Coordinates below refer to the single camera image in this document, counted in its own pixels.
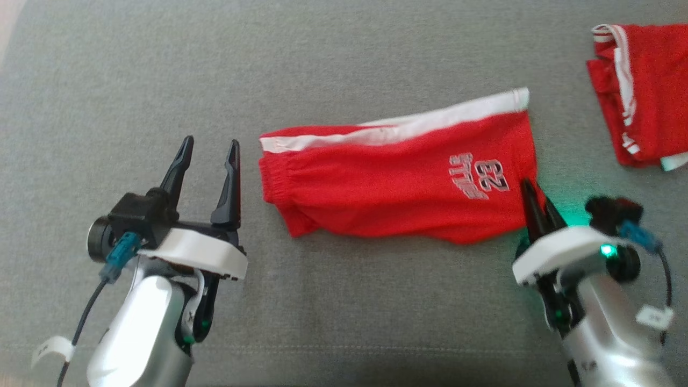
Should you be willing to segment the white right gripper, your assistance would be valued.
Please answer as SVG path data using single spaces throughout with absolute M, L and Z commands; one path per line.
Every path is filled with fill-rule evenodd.
M 552 274 L 557 286 L 565 286 L 575 275 L 600 273 L 605 261 L 602 247 L 625 245 L 624 239 L 590 226 L 568 226 L 549 197 L 545 197 L 543 207 L 540 205 L 538 192 L 528 178 L 521 181 L 521 195 L 531 245 L 513 263 L 514 279 L 520 286 L 534 286 Z

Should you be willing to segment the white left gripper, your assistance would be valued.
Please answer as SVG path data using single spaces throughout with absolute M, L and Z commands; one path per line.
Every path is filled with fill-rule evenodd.
M 160 189 L 169 196 L 171 209 L 177 208 L 194 142 L 192 135 L 184 138 L 160 184 Z M 227 230 L 238 230 L 241 226 L 240 161 L 240 144 L 233 140 L 224 161 L 226 178 L 222 192 L 211 213 L 211 223 Z M 230 242 L 182 228 L 172 228 L 156 248 L 140 248 L 139 255 L 239 280 L 245 279 L 248 268 L 246 255 Z

